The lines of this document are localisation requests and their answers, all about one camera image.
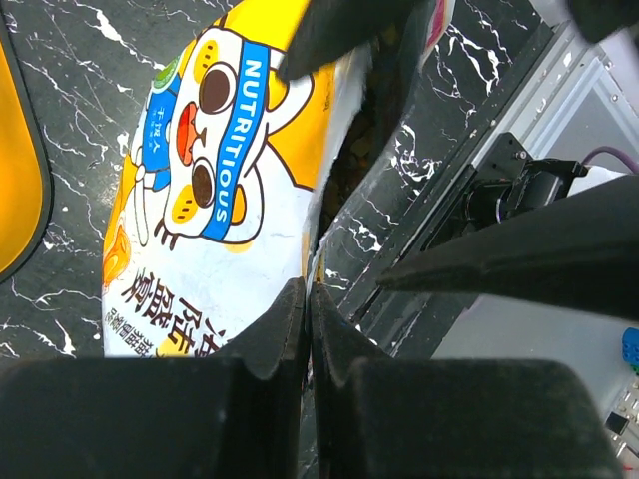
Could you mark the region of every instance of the blue object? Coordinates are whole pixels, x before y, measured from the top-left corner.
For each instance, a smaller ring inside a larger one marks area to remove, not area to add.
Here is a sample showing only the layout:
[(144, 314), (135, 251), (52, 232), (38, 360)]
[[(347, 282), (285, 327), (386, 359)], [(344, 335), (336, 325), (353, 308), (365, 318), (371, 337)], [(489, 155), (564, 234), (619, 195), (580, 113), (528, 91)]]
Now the blue object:
[(144, 123), (142, 164), (149, 173), (156, 173), (153, 190), (158, 192), (171, 182), (169, 140), (167, 128), (176, 107), (177, 92), (182, 80), (176, 75), (161, 93), (152, 93)]
[(242, 163), (258, 132), (269, 86), (269, 49), (247, 42), (242, 51), (238, 92), (231, 121), (224, 133), (216, 163), (216, 202), (202, 236), (223, 240), (231, 226)]
[(633, 366), (639, 366), (639, 329), (629, 327), (621, 338), (623, 360)]

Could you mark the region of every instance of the green logo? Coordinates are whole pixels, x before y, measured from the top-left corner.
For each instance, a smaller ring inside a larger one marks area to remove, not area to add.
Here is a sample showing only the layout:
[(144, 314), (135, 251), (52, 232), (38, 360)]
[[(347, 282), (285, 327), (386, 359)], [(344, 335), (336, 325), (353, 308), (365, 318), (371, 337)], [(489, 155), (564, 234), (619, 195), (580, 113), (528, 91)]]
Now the green logo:
[(171, 83), (173, 80), (174, 74), (178, 70), (178, 66), (180, 65), (180, 57), (176, 58), (173, 62), (171, 62), (167, 68), (161, 71), (156, 79), (153, 81), (153, 87), (157, 89), (162, 89)]

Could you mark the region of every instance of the cat mouth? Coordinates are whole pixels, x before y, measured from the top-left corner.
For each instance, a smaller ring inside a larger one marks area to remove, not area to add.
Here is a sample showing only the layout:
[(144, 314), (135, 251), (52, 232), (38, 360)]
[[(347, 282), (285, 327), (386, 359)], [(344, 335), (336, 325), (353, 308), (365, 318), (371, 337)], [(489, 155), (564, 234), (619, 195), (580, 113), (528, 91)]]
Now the cat mouth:
[(206, 145), (206, 132), (204, 128), (200, 133), (196, 130), (196, 114), (198, 106), (195, 102), (189, 103), (182, 113), (178, 122), (177, 149), (178, 156), (182, 163), (187, 167), (193, 162), (193, 144), (197, 139), (202, 141), (202, 145)]

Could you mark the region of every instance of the cartoon cat face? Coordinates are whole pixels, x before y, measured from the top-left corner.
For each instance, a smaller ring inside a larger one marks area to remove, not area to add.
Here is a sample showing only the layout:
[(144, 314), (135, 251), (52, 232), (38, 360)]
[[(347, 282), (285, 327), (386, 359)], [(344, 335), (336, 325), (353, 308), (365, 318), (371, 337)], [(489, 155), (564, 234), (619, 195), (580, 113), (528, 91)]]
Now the cartoon cat face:
[(164, 223), (172, 234), (222, 240), (232, 221), (244, 221), (248, 203), (262, 201), (250, 169), (267, 141), (268, 78), (267, 47), (220, 28), (199, 38), (169, 130), (175, 147)]

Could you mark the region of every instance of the yellow snack bag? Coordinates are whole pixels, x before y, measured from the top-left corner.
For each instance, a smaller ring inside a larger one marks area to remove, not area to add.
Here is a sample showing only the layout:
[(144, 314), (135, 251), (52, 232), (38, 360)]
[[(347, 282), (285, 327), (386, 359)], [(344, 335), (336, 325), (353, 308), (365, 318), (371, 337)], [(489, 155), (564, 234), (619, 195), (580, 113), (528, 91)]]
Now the yellow snack bag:
[(309, 0), (244, 0), (152, 82), (105, 237), (107, 355), (217, 351), (304, 273), (366, 49), (282, 84)]

